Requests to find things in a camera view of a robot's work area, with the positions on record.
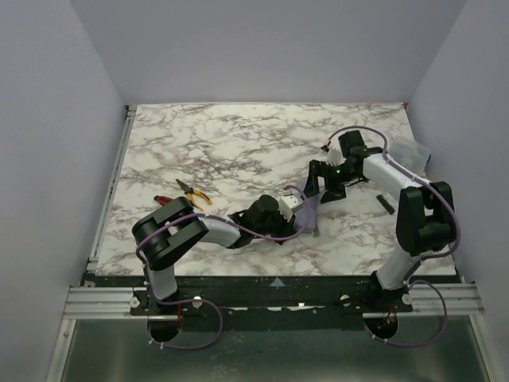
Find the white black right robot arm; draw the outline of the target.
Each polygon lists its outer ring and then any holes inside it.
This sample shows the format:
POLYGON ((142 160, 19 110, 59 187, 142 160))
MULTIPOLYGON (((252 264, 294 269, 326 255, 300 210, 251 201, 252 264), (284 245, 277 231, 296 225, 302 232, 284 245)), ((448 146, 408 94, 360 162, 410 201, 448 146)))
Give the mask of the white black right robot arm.
POLYGON ((326 160, 309 162, 303 192, 320 195, 325 204, 344 199, 350 183, 373 181, 398 202, 398 243, 368 287, 369 294, 383 295, 403 290, 422 262, 452 254, 460 242, 460 223, 448 183, 419 177, 397 163, 386 146, 367 146, 361 132, 362 127, 346 127, 329 137, 322 147, 326 160))

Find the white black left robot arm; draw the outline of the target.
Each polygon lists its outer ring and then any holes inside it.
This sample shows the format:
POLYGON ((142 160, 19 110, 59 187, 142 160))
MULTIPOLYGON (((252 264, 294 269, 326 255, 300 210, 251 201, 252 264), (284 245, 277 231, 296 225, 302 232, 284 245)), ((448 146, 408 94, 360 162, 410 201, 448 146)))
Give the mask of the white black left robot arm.
POLYGON ((131 229, 153 294, 165 300, 177 292, 174 264, 200 242, 237 249, 263 236, 288 240, 297 233, 294 212, 301 206, 291 194, 262 195, 248 209, 226 217, 206 216, 184 197, 161 206, 131 229))

